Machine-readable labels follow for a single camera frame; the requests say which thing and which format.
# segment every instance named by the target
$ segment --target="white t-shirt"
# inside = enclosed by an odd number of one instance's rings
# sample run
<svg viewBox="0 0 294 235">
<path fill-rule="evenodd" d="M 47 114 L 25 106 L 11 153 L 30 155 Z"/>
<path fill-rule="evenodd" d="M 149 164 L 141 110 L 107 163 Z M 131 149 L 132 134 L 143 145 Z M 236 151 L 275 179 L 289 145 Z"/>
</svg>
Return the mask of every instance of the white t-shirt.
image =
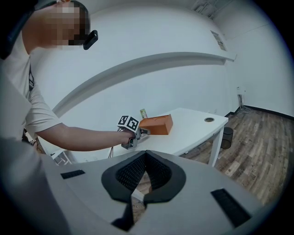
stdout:
<svg viewBox="0 0 294 235">
<path fill-rule="evenodd" d="M 32 105 L 26 119 L 19 127 L 19 135 L 15 136 L 17 140 L 21 140 L 24 128 L 35 138 L 36 132 L 61 123 L 55 113 L 46 105 L 36 80 L 34 88 L 29 91 L 30 59 L 23 44 L 22 32 L 20 32 L 11 54 L 3 61 L 2 66 L 2 76 L 10 81 Z"/>
</svg>

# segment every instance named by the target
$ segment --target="white chair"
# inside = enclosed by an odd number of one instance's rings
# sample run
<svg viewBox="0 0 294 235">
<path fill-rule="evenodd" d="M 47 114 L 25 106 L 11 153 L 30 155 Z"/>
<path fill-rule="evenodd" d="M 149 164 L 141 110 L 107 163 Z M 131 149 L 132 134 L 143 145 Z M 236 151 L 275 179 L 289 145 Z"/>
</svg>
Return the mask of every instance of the white chair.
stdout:
<svg viewBox="0 0 294 235">
<path fill-rule="evenodd" d="M 41 137 L 38 137 L 40 144 L 42 145 L 45 153 L 47 155 L 50 155 L 52 159 L 55 161 L 56 165 L 59 165 L 60 163 L 63 163 L 63 165 L 66 164 L 72 164 L 72 162 L 69 160 L 69 158 L 66 156 L 65 152 L 66 149 L 59 148 L 56 145 L 53 145 L 46 140 L 42 139 Z"/>
</svg>

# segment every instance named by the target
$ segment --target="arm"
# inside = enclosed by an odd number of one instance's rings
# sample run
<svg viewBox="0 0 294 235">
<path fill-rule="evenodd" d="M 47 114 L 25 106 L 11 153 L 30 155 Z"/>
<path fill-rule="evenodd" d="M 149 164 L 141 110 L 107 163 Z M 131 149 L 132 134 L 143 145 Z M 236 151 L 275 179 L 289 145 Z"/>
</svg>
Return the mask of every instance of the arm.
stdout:
<svg viewBox="0 0 294 235">
<path fill-rule="evenodd" d="M 37 132 L 41 138 L 71 151 L 94 151 L 127 144 L 133 133 L 126 131 L 93 131 L 68 127 L 63 123 Z"/>
</svg>

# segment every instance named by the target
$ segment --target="ceiling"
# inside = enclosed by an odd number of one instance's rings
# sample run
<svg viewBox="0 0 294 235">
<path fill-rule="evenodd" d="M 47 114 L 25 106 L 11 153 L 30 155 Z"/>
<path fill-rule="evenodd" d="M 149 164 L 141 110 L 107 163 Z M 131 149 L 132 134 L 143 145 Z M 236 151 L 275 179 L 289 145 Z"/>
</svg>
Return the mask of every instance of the ceiling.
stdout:
<svg viewBox="0 0 294 235">
<path fill-rule="evenodd" d="M 210 18 L 214 17 L 214 14 L 225 7 L 232 0 L 79 0 L 89 10 L 90 14 L 103 9 L 124 4 L 124 3 L 161 3 L 167 5 L 174 5 L 185 7 L 189 10 L 194 10 Z"/>
</svg>

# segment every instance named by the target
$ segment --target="black baseboard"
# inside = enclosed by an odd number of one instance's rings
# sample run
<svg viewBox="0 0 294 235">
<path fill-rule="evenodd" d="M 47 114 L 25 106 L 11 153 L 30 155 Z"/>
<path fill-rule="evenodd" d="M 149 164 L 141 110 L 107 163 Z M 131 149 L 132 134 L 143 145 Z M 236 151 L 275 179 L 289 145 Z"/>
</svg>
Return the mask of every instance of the black baseboard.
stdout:
<svg viewBox="0 0 294 235">
<path fill-rule="evenodd" d="M 249 105 L 245 105 L 245 106 L 248 107 L 248 108 L 257 110 L 257 111 L 267 112 L 267 113 L 275 114 L 277 116 L 284 117 L 284 118 L 287 118 L 287 119 L 290 119 L 290 120 L 294 120 L 294 117 L 289 116 L 287 114 L 283 114 L 283 113 L 276 112 L 276 111 L 273 111 L 273 110 L 267 110 L 267 109 L 264 109 L 264 108 L 257 108 L 257 107 L 253 107 L 253 106 L 249 106 Z"/>
<path fill-rule="evenodd" d="M 227 118 L 230 115 L 235 115 L 238 111 L 239 111 L 240 107 L 238 109 L 236 109 L 235 112 L 229 112 L 227 115 L 225 115 L 225 117 Z"/>
<path fill-rule="evenodd" d="M 274 115 L 277 115 L 277 116 L 280 116 L 280 117 L 284 117 L 284 118 L 287 118 L 287 119 L 290 119 L 290 120 L 294 120 L 294 117 L 289 116 L 287 114 L 283 114 L 283 113 L 272 111 L 272 110 L 267 110 L 267 109 L 264 109 L 264 108 L 257 108 L 257 107 L 248 106 L 248 105 L 245 105 L 245 106 L 248 107 L 248 108 L 251 108 L 253 110 L 267 112 L 267 113 L 274 114 Z M 239 109 L 240 108 L 238 108 L 235 112 L 229 112 L 227 115 L 225 115 L 225 117 L 228 117 L 230 115 L 235 115 L 239 111 Z"/>
</svg>

